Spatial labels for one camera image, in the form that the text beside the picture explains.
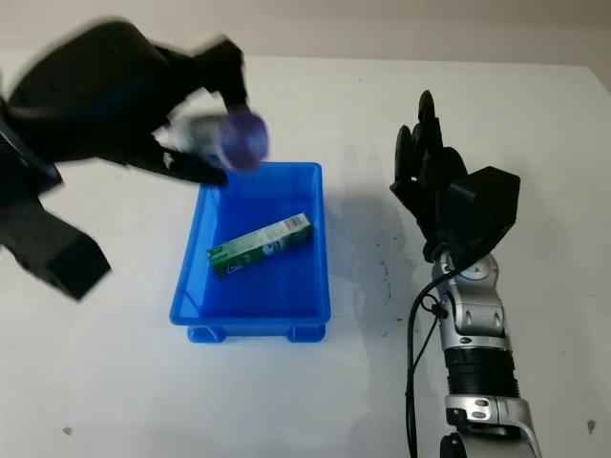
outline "white table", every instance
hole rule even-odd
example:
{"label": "white table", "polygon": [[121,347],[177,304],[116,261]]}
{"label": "white table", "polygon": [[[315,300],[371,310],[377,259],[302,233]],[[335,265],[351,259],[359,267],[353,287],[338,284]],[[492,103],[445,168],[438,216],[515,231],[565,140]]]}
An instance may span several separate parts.
{"label": "white table", "polygon": [[[7,78],[25,57],[0,52]],[[63,166],[66,189],[44,203],[93,236],[114,272],[74,303],[1,255],[0,456],[407,456],[405,319],[431,267],[388,186],[397,130],[414,124],[425,89],[446,143],[470,170],[494,165],[522,178],[517,225],[495,254],[516,375],[543,453],[605,456],[611,96],[594,75],[250,58],[247,79],[272,158],[324,167],[333,313],[326,339],[189,343],[168,311],[197,187],[98,161]],[[419,318],[419,344],[430,320]],[[436,456],[449,430],[445,377],[435,335],[416,375],[424,457]],[[591,435],[589,420],[597,422]]]}

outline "bottle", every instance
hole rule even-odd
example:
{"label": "bottle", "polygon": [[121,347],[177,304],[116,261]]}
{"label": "bottle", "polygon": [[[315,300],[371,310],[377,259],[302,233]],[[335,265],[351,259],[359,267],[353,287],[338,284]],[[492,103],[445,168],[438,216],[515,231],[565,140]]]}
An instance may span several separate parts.
{"label": "bottle", "polygon": [[179,118],[172,121],[168,140],[181,153],[229,169],[258,168],[269,144],[265,123],[247,108]]}

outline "black cable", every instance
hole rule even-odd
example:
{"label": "black cable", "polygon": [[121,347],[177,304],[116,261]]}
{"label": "black cable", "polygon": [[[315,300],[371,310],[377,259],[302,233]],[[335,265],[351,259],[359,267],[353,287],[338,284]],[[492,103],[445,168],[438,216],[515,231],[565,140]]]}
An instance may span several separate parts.
{"label": "black cable", "polygon": [[435,330],[435,327],[437,326],[437,323],[439,322],[439,319],[435,316],[435,319],[432,322],[431,325],[431,329],[429,329],[429,334],[427,334],[427,338],[424,340],[424,343],[422,343],[422,348],[420,348],[420,353],[418,353],[418,356],[416,356],[416,361],[413,363],[413,370],[416,370],[416,368],[418,367],[418,362],[420,361],[420,358],[422,358],[422,355],[424,354],[424,350],[427,348],[427,345],[429,344],[429,340],[431,339],[432,336],[432,332]]}
{"label": "black cable", "polygon": [[[439,305],[439,301],[433,294],[427,294],[425,298],[430,298],[436,305]],[[422,302],[422,308],[424,308],[429,313],[433,313],[433,315],[435,314],[435,312],[432,311],[432,308],[428,308],[423,302]]]}
{"label": "black cable", "polygon": [[[410,449],[411,458],[418,458],[418,443],[416,439],[415,405],[414,405],[414,399],[413,399],[413,373],[416,367],[416,364],[414,363],[414,359],[413,359],[413,326],[416,320],[416,313],[418,312],[418,308],[422,305],[422,301],[427,296],[433,297],[435,301],[437,301],[437,299],[433,295],[429,294],[437,285],[443,283],[444,281],[449,280],[450,278],[454,277],[456,274],[458,274],[462,270],[464,269],[454,269],[453,271],[443,274],[440,277],[437,277],[435,280],[431,281],[429,284],[427,284],[422,289],[422,291],[418,293],[418,296],[416,296],[416,299],[413,302],[413,306],[411,307],[411,310],[410,310],[410,315],[408,317],[408,385],[407,385],[407,389],[405,393],[405,396],[406,396],[406,412],[405,412],[406,418],[405,420],[406,420],[406,428],[407,428],[407,433],[408,433],[408,447]],[[424,352],[425,348],[427,347],[427,343],[429,342],[429,338],[431,337],[435,324],[436,323],[433,324],[432,330],[429,332],[429,336],[427,337],[426,341],[422,345],[422,349],[420,350],[420,354],[418,355],[417,361],[420,360],[422,353]]]}

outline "blue tray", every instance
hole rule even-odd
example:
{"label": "blue tray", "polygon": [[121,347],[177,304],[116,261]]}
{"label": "blue tray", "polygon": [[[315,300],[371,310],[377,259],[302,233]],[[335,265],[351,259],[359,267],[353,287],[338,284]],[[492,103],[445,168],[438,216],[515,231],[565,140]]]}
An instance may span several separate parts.
{"label": "blue tray", "polygon": [[[218,278],[206,250],[305,213],[313,238]],[[200,187],[170,321],[188,326],[191,342],[227,336],[286,336],[319,342],[330,318],[321,166],[267,162],[231,174],[222,189]]]}

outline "toothpaste box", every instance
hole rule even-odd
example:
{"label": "toothpaste box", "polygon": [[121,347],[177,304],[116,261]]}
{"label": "toothpaste box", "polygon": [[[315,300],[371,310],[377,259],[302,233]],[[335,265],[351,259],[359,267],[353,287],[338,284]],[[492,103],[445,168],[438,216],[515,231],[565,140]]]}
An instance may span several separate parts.
{"label": "toothpaste box", "polygon": [[258,260],[309,239],[312,224],[303,213],[209,249],[206,253],[216,274],[223,277]]}

